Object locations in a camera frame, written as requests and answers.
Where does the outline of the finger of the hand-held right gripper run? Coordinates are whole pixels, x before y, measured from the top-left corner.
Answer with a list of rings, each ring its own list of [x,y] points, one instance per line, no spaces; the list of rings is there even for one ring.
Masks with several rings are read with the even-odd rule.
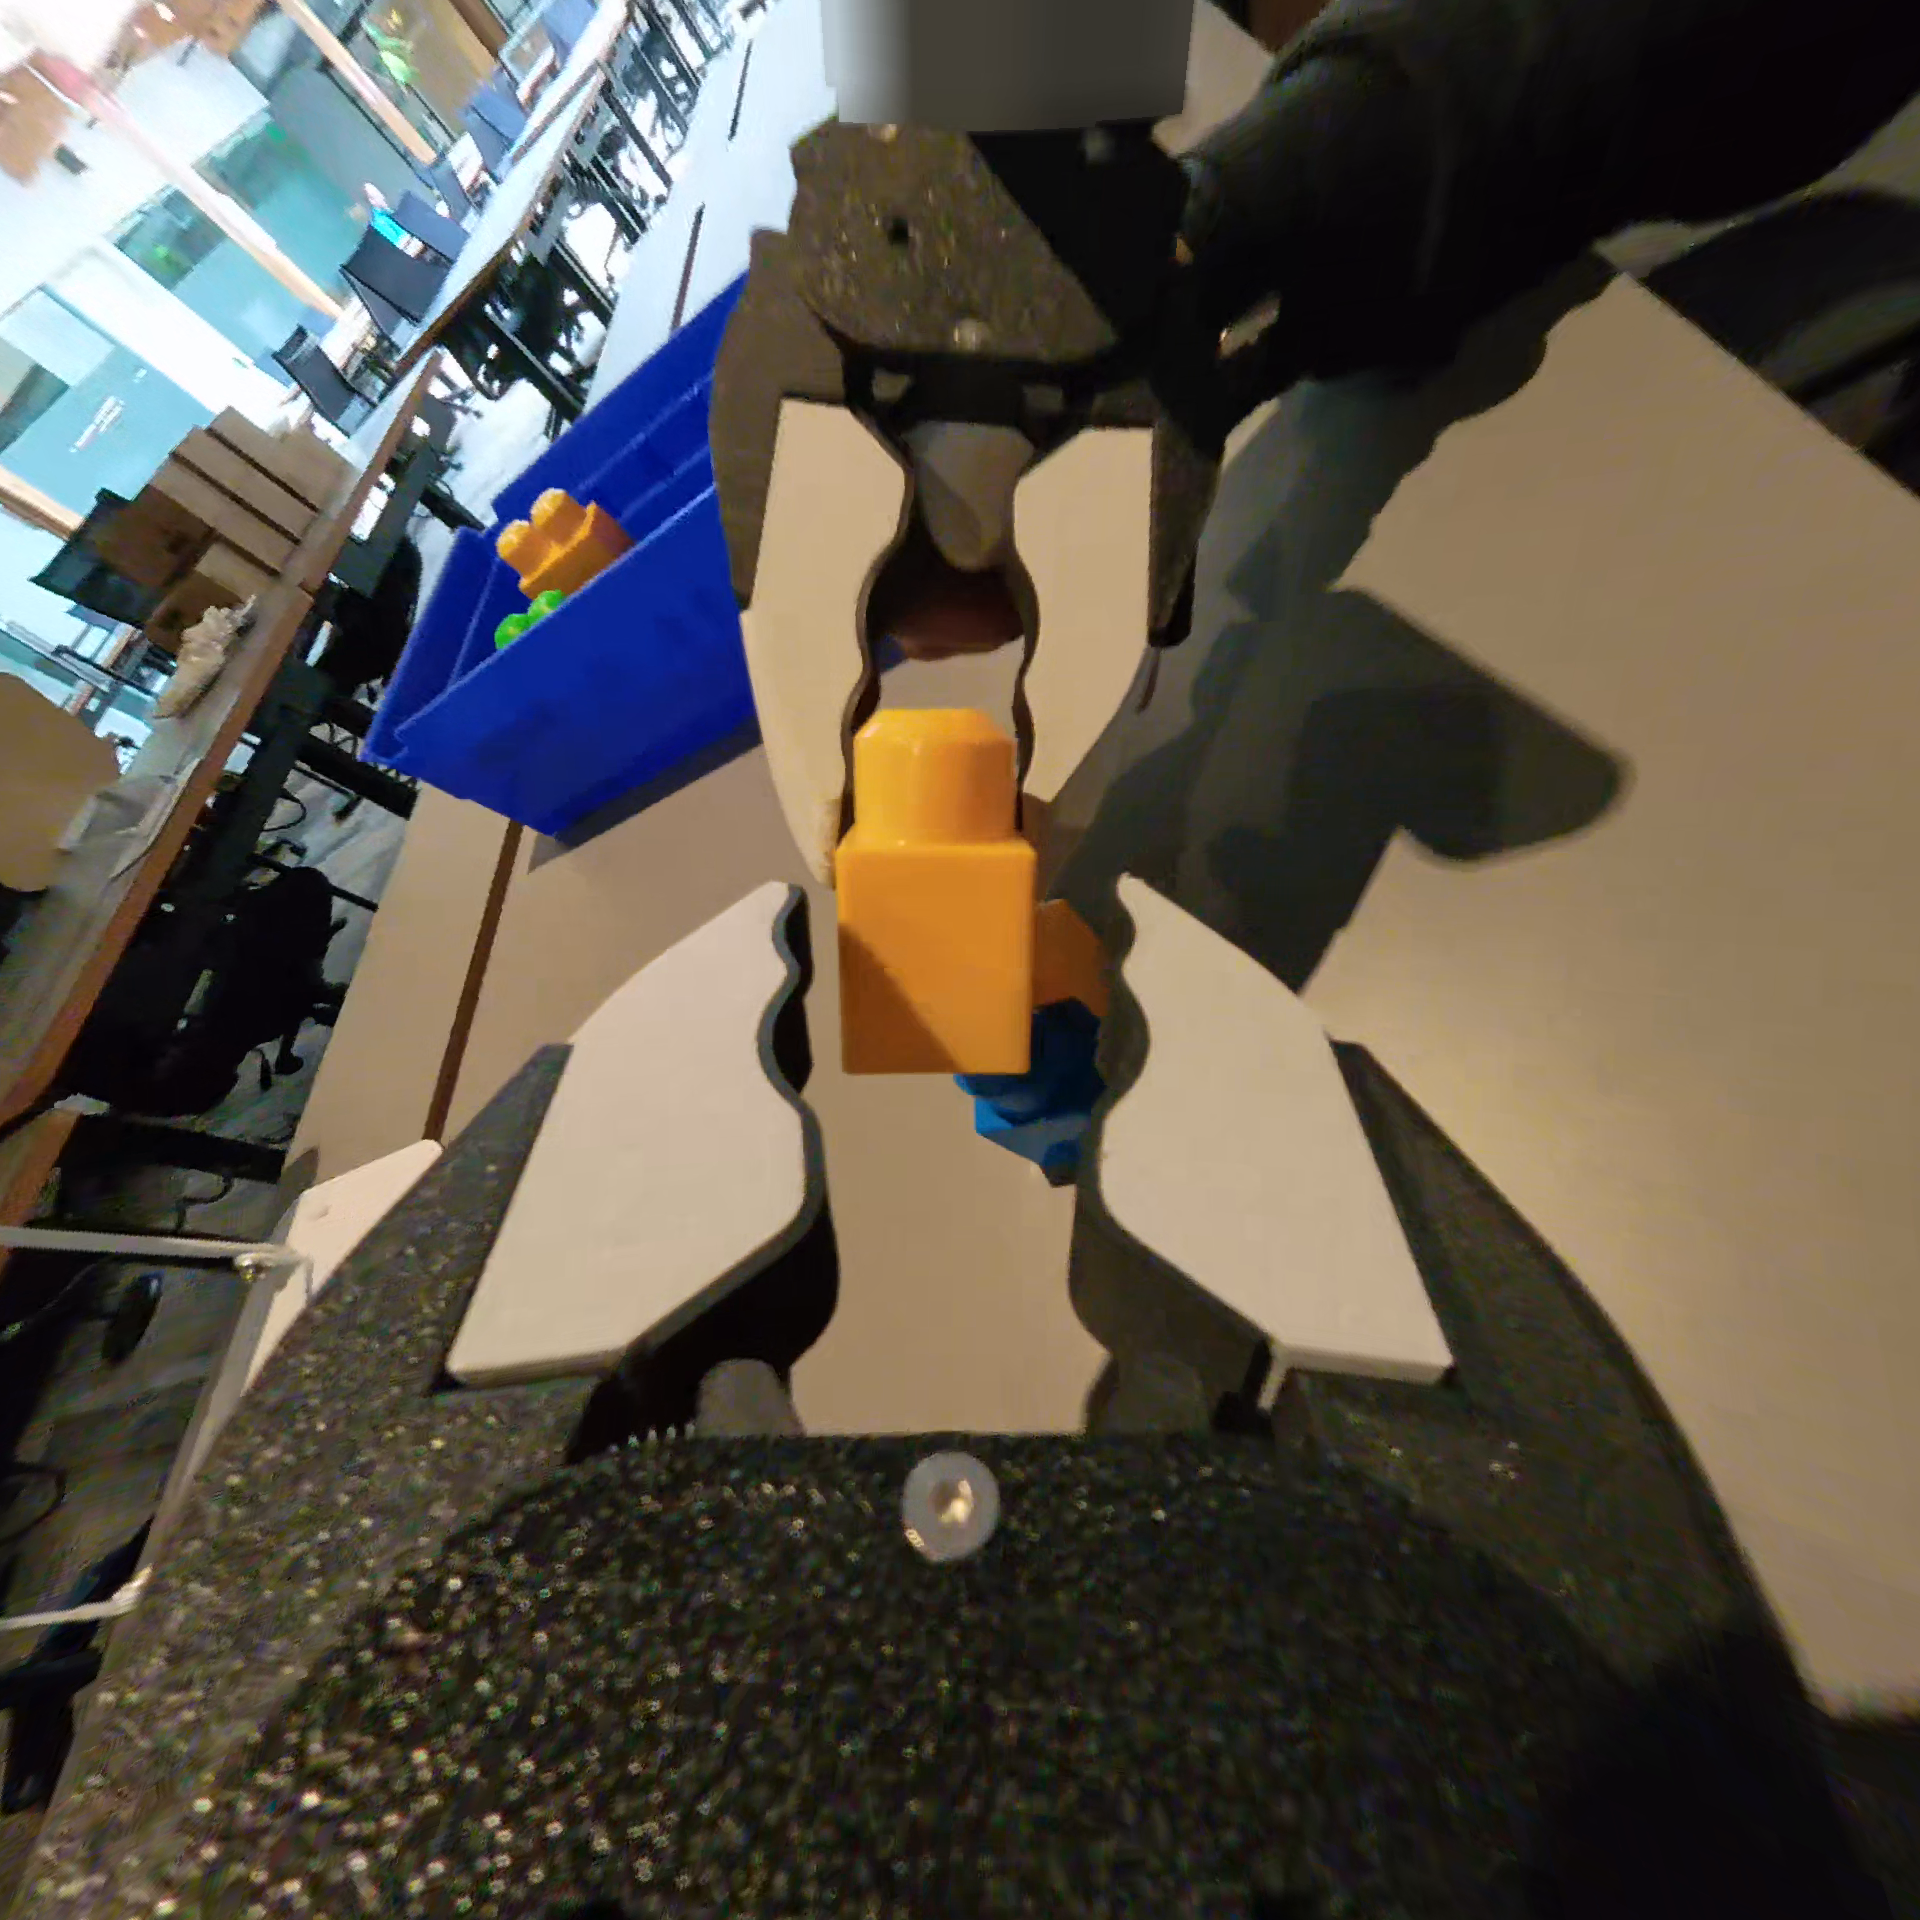
[[[908,508],[908,470],[853,412],[782,400],[741,635],[775,795],[821,885],[842,837],[849,716],[872,689],[868,594]]]
[[[1014,681],[1025,801],[1053,805],[1136,681],[1150,628],[1154,438],[1074,434],[1014,484],[1014,561],[1030,604]]]

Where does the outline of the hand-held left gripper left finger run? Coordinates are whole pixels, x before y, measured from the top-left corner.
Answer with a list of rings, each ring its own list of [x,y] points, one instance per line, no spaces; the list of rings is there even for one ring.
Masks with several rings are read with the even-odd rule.
[[[572,1035],[447,1348],[460,1385],[588,1376],[690,1328],[824,1213],[808,898],[761,885]]]

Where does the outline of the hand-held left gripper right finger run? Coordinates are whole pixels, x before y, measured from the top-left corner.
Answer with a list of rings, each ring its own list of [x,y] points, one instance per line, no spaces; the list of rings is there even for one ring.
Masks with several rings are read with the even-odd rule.
[[[1447,1373],[1448,1339],[1328,1032],[1145,880],[1119,878],[1116,906],[1142,1058],[1097,1124],[1105,1218],[1287,1369]]]

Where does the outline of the blue block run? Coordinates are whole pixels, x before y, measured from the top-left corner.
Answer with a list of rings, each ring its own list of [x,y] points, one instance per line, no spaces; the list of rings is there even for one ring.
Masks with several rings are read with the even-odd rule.
[[[1077,1181],[1103,1096],[1097,1035],[1098,1017],[1084,1001],[1058,1000],[1032,1014],[1023,1073],[953,1080],[974,1101],[975,1136],[1030,1163],[1050,1186]]]

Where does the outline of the blue plastic bin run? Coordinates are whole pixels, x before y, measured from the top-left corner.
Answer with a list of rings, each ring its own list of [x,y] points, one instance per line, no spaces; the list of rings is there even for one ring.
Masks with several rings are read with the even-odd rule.
[[[713,364],[743,289],[734,277],[542,448],[484,533],[455,536],[374,709],[369,761],[565,835],[697,756],[756,742],[708,448]],[[498,625],[530,602],[496,538],[549,490],[610,514],[631,548],[501,650]]]

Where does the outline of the orange single-stud block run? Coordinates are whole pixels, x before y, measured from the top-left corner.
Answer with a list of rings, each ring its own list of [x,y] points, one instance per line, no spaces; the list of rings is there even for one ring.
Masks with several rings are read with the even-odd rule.
[[[842,1070],[1023,1073],[1038,854],[1014,741],[974,709],[882,709],[853,742],[853,805],[832,869]]]

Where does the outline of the person's right hand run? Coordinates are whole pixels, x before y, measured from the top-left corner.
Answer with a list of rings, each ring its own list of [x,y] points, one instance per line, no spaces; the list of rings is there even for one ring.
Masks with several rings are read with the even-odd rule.
[[[1183,264],[1230,421],[1298,379],[1439,368],[1498,307],[1608,237],[1717,226],[1650,274],[1751,368],[1815,395],[1914,296],[1914,197],[1815,194],[1914,100],[1914,3],[1325,4],[1183,155]]]

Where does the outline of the orange two-stud block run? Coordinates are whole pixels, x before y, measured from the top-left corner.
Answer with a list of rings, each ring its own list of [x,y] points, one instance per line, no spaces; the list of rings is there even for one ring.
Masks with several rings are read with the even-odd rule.
[[[549,486],[527,514],[502,526],[493,547],[533,605],[545,594],[567,596],[588,587],[633,550],[633,539],[599,506]]]

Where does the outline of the long white table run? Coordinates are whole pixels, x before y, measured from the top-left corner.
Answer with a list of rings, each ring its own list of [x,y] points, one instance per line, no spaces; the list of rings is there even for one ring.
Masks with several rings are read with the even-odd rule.
[[[559,421],[585,408],[581,324],[608,330],[612,296],[569,243],[604,211],[633,246],[665,202],[668,155],[686,134],[710,60],[728,43],[728,4],[604,4],[517,141],[502,178],[420,323],[394,350],[401,381],[433,354],[482,386],[525,384]]]

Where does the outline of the black office chair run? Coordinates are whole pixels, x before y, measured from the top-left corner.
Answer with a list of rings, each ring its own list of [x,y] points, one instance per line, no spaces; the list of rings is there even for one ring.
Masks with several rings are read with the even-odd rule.
[[[343,274],[385,346],[397,350],[418,337],[465,237],[460,221],[420,194],[405,194],[397,214],[374,208]]]
[[[176,1168],[277,1186],[281,1147],[200,1136],[185,1120],[217,1109],[254,1054],[265,1088],[297,1073],[301,1028],[333,1025],[344,1000],[324,971],[344,929],[335,901],[319,870],[287,869],[224,902],[160,902],[63,1057],[58,1091],[105,1114],[77,1120],[58,1171]]]
[[[374,402],[324,352],[318,337],[304,328],[272,352],[273,366],[297,386],[313,414],[328,427],[350,434],[374,412]]]

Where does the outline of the wooden desk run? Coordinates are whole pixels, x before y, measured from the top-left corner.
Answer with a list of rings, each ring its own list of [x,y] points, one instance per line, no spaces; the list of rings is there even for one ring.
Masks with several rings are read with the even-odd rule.
[[[357,517],[409,437],[431,381],[441,350],[430,350],[374,409],[369,451],[351,458],[344,480],[322,499],[281,571],[254,594],[254,616],[224,673],[199,709],[157,722],[134,756],[153,795],[134,810],[122,833],[101,833],[102,816],[87,820],[87,837],[68,854],[65,870],[32,902],[20,930],[4,947],[2,974],[2,1118],[4,1136],[29,1131],[32,1145],[63,1145],[42,1115],[58,1101],[62,1067],[77,1045],[106,980],[120,964],[137,926],[170,878],[186,837],[200,822],[229,756],[273,692],[281,668],[305,632],[319,587],[327,586]]]

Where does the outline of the stack of cardboard boxes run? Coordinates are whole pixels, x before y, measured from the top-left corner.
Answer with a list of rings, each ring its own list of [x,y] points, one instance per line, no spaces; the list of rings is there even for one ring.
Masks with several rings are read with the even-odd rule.
[[[222,548],[272,581],[294,563],[351,476],[344,454],[308,425],[269,429],[230,408],[191,427],[129,508],[173,576]]]

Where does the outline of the white cloth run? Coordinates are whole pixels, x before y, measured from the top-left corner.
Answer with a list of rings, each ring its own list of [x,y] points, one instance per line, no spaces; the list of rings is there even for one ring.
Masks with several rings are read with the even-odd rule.
[[[206,608],[177,637],[173,673],[153,700],[150,721],[162,725],[191,713],[222,676],[239,637],[246,635],[256,600]]]

